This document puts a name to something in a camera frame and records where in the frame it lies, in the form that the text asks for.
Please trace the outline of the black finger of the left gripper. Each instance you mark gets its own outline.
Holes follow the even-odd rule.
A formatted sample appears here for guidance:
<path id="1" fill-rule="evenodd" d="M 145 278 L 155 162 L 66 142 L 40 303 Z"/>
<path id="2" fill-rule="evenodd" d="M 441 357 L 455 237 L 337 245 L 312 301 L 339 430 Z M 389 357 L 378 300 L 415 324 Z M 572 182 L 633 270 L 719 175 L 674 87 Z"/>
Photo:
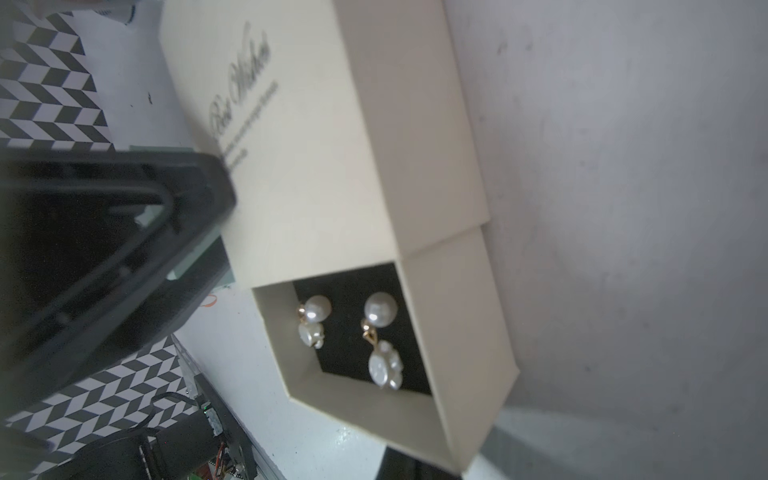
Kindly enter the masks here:
<path id="1" fill-rule="evenodd" d="M 2 149 L 3 413 L 173 333 L 215 286 L 142 262 L 128 207 L 162 194 L 128 152 Z"/>

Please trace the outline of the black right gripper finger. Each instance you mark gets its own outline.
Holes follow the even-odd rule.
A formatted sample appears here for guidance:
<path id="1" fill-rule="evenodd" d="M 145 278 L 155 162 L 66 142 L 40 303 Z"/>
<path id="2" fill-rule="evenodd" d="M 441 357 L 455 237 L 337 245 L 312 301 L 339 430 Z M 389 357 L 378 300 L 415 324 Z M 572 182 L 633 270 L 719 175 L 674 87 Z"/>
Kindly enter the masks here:
<path id="1" fill-rule="evenodd" d="M 402 452 L 387 447 L 378 469 L 376 480 L 461 480 L 454 475 L 434 467 Z"/>

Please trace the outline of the pearl drop earring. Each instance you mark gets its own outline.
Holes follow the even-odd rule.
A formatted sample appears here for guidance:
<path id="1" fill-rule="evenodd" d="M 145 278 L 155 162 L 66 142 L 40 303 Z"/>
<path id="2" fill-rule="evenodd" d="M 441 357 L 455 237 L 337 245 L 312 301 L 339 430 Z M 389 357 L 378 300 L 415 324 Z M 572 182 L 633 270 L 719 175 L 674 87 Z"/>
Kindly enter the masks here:
<path id="1" fill-rule="evenodd" d="M 364 304 L 361 321 L 363 339 L 372 346 L 368 359 L 368 372 L 372 382 L 380 388 L 399 390 L 403 383 L 404 365 L 398 350 L 379 336 L 379 331 L 389 327 L 398 314 L 395 298 L 386 292 L 376 292 Z"/>
<path id="2" fill-rule="evenodd" d="M 332 313 L 330 300 L 323 295 L 314 295 L 298 306 L 298 334 L 300 340 L 314 349 L 321 349 L 325 341 L 323 322 Z"/>

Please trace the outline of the cream jewelry box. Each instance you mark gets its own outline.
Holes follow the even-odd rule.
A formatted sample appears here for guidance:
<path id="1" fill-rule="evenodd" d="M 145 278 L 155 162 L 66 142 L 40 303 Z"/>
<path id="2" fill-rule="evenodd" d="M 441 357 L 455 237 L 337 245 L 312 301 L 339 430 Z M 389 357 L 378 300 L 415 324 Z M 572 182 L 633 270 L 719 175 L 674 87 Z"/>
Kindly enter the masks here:
<path id="1" fill-rule="evenodd" d="M 286 394 L 454 474 L 518 376 L 440 1 L 167 1 L 159 42 L 198 148 L 237 198 L 221 233 Z M 390 266 L 386 342 L 428 391 L 321 366 L 301 280 Z"/>

